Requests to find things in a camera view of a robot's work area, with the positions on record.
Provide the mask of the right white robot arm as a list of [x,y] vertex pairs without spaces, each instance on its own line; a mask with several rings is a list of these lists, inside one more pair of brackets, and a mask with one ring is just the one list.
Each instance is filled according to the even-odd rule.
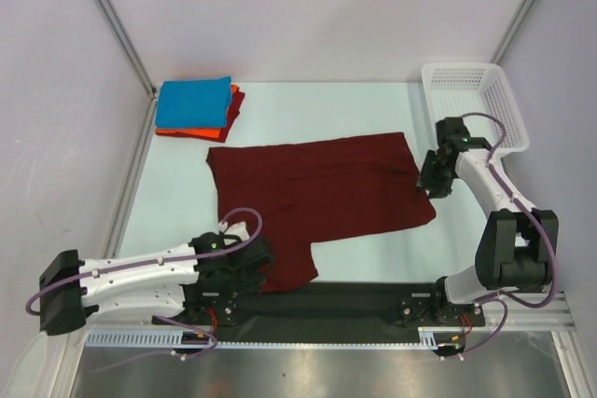
[[437,149],[427,152],[417,188],[429,199],[444,199],[463,181],[486,216],[474,263],[437,281],[442,294],[430,301],[432,317],[452,324],[464,305],[509,298],[528,309],[551,304],[559,290],[556,247],[559,219],[522,195],[497,157],[498,144],[473,136],[463,117],[436,124]]

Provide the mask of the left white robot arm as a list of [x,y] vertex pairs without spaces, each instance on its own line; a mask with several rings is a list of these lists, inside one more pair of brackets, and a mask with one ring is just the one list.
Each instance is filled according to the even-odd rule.
[[235,322],[238,300],[259,292],[273,264],[268,240],[244,227],[122,259],[83,260],[64,251],[41,274],[26,309],[39,306],[39,329],[49,336],[136,320],[217,327]]

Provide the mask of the white plastic basket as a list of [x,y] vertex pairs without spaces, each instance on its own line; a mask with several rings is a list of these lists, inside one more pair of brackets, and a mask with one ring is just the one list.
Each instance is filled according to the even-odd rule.
[[485,62],[430,62],[421,70],[426,110],[436,140],[436,123],[446,117],[468,115],[465,125],[474,137],[497,144],[499,125],[484,113],[499,120],[506,129],[498,144],[496,157],[520,153],[530,145],[521,112],[504,70]]

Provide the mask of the folded blue t shirt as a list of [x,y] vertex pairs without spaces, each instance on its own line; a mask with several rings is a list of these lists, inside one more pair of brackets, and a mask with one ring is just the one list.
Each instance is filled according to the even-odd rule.
[[157,102],[160,129],[218,129],[228,123],[231,77],[165,81]]

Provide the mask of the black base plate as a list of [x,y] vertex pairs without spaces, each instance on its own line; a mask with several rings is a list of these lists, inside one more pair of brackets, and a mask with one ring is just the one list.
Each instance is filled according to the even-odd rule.
[[291,292],[209,292],[189,285],[174,320],[212,325],[218,340],[244,344],[410,343],[422,327],[468,332],[485,326],[481,308],[448,302],[439,284],[311,282]]

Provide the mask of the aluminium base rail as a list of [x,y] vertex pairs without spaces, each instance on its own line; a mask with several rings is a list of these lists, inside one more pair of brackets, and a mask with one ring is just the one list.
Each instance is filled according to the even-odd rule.
[[238,326],[258,317],[298,321],[373,319],[404,327],[455,327],[469,322],[475,327],[503,323],[516,331],[525,328],[574,329],[572,315],[562,296],[542,309],[528,309],[509,298],[482,305],[453,305],[428,284],[316,283],[293,293],[235,295],[208,292],[175,300],[165,289],[148,297],[107,299],[83,308],[86,322],[95,324],[153,323],[164,318],[204,324],[212,311],[222,327]]

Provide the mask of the right aluminium frame post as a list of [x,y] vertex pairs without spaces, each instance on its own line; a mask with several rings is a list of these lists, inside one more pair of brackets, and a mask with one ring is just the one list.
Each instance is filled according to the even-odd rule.
[[538,1],[539,0],[521,0],[491,57],[491,63],[501,65],[504,62],[526,22],[530,19]]

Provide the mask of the aluminium frame post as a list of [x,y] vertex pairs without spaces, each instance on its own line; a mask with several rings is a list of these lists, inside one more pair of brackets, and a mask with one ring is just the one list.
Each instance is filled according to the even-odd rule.
[[144,91],[149,95],[149,98],[153,98],[156,93],[156,88],[150,79],[148,71],[143,64],[129,33],[126,30],[126,27],[117,12],[114,3],[112,0],[93,1],[106,21],[110,32],[116,39],[118,47],[124,54],[125,59],[132,68],[137,80],[143,87]]
[[491,63],[501,65],[504,62],[526,22],[530,19],[538,1],[539,0],[521,0],[491,57]]

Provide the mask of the left aluminium frame post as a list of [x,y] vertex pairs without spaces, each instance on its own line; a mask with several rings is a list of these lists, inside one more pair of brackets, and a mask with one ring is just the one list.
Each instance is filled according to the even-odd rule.
[[112,0],[93,1],[106,21],[110,32],[116,39],[118,47],[124,54],[125,59],[132,68],[137,80],[143,87],[144,91],[149,95],[149,98],[153,98],[156,93],[156,88],[150,79],[148,71],[143,64],[129,33],[126,30],[126,27],[117,12],[114,3]]

